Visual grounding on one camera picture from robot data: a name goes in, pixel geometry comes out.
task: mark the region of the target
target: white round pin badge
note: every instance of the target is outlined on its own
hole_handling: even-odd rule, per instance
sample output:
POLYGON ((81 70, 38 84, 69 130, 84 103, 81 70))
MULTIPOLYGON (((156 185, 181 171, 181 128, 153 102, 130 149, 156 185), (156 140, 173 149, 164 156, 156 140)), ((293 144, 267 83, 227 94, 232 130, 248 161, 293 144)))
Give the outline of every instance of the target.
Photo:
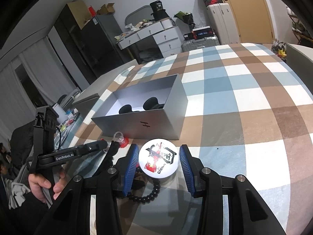
POLYGON ((144 173, 156 179, 172 175, 178 168, 179 151, 165 139, 153 139, 139 152, 139 165, 144 173))

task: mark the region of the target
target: brown cardboard box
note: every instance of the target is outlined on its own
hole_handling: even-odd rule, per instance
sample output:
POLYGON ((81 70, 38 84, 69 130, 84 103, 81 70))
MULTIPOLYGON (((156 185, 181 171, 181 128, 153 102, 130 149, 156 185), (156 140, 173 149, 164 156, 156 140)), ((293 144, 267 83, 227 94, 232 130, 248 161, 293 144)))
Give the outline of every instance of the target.
POLYGON ((71 13, 76 20, 80 29, 83 29, 86 21, 92 19, 91 13, 88 7, 83 1, 76 1, 67 3, 71 13))
POLYGON ((98 15, 105 15, 105 14, 112 14, 115 12, 115 9, 113 8, 114 3, 108 3, 107 5, 103 5, 98 11, 98 15))

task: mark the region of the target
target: bed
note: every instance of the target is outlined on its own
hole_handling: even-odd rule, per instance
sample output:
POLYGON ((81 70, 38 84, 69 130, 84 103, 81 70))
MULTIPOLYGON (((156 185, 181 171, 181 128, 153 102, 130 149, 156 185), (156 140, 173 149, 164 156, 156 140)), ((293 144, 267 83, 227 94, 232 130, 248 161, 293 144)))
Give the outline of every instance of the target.
MULTIPOLYGON (((287 234, 300 234, 313 216, 313 96, 290 67, 262 45, 216 46, 130 67, 104 91, 71 146, 111 140, 91 120, 111 92, 172 74, 180 75, 188 97, 175 146, 187 144, 193 156, 220 175, 245 175, 287 234)), ((139 147, 145 142, 130 139, 139 147)), ((115 161, 128 147, 119 150, 115 161)), ((138 196, 149 194, 152 187, 147 182, 138 196)), ((196 234, 201 199, 188 193, 181 168, 161 181, 159 197, 150 204, 124 199, 118 205, 123 234, 196 234)), ((227 201, 224 213, 228 234, 227 201)))

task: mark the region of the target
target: finger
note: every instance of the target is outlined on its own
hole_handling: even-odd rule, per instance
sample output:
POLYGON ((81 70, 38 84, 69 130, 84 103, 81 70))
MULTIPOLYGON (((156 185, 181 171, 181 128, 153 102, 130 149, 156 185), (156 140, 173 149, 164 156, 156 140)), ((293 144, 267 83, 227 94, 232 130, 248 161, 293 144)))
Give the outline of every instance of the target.
POLYGON ((66 176, 65 170, 62 168, 59 173, 60 173, 60 178, 61 178, 61 179, 64 179, 65 176, 66 176))
POLYGON ((40 187, 49 189, 51 187, 51 183, 40 174, 30 174, 28 176, 28 181, 29 181, 30 190, 32 191, 33 195, 38 200, 45 203, 46 200, 41 192, 40 187))
POLYGON ((54 194, 54 195, 53 195, 53 199, 56 200, 59 195, 60 195, 60 193, 54 194))
POLYGON ((62 192, 62 190, 65 188, 65 186, 67 185, 67 180, 66 179, 60 179, 55 186, 53 187, 53 191, 55 193, 60 193, 62 192))

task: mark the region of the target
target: drawer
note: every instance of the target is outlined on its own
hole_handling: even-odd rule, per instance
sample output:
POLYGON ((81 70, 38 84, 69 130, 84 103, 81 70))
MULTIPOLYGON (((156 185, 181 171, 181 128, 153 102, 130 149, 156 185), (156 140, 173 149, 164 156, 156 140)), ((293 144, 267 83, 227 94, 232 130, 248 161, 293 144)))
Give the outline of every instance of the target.
POLYGON ((124 49, 138 41, 140 41, 139 36, 137 33, 134 33, 133 35, 127 37, 125 40, 119 42, 118 45, 121 49, 124 49))
POLYGON ((162 23, 164 29, 171 28, 175 25, 175 22, 171 18, 168 18, 166 20, 162 20, 161 23, 162 23))
POLYGON ((173 55, 177 55, 179 53, 182 52, 182 48, 175 48, 173 50, 170 50, 170 51, 166 51, 166 52, 163 52, 162 55, 163 57, 169 57, 169 56, 173 56, 173 55))
POLYGON ((161 22, 157 22, 151 26, 147 26, 147 27, 139 30, 137 33, 138 33, 140 39, 144 39, 150 35, 161 32, 163 30, 164 30, 164 28, 163 28, 161 22))
POLYGON ((177 30, 178 30, 178 26, 168 29, 166 31, 163 31, 161 33, 155 34, 153 38, 157 44, 176 39, 176 38, 179 38, 177 30))
POLYGON ((166 42, 163 42, 161 44, 159 44, 159 49, 160 51, 163 53, 163 52, 166 52, 166 51, 169 51, 169 50, 173 50, 175 48, 180 48, 182 45, 181 41, 179 38, 176 38, 176 39, 173 39, 173 40, 170 40, 170 41, 166 41, 166 42))

